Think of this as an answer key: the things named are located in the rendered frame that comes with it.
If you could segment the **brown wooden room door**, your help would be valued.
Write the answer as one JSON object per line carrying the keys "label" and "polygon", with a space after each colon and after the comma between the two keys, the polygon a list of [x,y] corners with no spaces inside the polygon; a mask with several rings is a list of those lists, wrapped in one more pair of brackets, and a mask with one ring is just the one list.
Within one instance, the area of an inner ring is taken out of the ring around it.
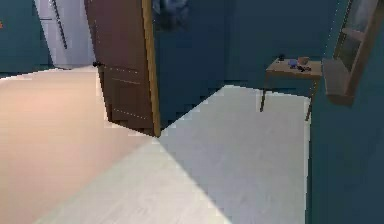
{"label": "brown wooden room door", "polygon": [[160,136],[152,1],[84,3],[108,120]]}

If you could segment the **small wooden side table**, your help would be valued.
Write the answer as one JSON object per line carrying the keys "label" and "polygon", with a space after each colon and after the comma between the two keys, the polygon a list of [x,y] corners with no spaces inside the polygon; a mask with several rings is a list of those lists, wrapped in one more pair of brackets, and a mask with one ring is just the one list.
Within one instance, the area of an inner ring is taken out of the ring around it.
{"label": "small wooden side table", "polygon": [[307,65],[301,65],[303,67],[310,67],[312,71],[301,72],[296,68],[291,69],[288,65],[290,59],[285,59],[284,61],[278,61],[276,58],[265,70],[265,79],[264,86],[262,89],[262,97],[260,102],[260,111],[264,111],[266,93],[268,91],[275,91],[275,88],[268,86],[268,79],[270,77],[289,77],[289,78],[298,78],[298,79],[308,79],[312,81],[312,87],[310,88],[309,93],[309,106],[307,109],[305,120],[308,121],[312,112],[313,100],[315,98],[318,84],[322,78],[322,63],[320,61],[309,60]]}

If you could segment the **white fridge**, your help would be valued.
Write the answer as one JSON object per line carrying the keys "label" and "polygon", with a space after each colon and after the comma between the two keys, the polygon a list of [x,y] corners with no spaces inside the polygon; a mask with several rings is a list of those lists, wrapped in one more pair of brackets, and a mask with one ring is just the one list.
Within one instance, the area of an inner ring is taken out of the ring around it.
{"label": "white fridge", "polygon": [[95,60],[84,0],[56,0],[67,49],[64,49],[50,0],[34,0],[52,63],[61,69],[89,66]]}

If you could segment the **wooden framed window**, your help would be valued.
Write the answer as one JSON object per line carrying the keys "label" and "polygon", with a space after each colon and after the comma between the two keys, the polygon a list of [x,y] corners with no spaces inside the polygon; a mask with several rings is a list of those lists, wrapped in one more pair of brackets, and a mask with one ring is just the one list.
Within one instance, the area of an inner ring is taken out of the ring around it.
{"label": "wooden framed window", "polygon": [[333,54],[344,95],[355,93],[383,21],[384,0],[349,0]]}

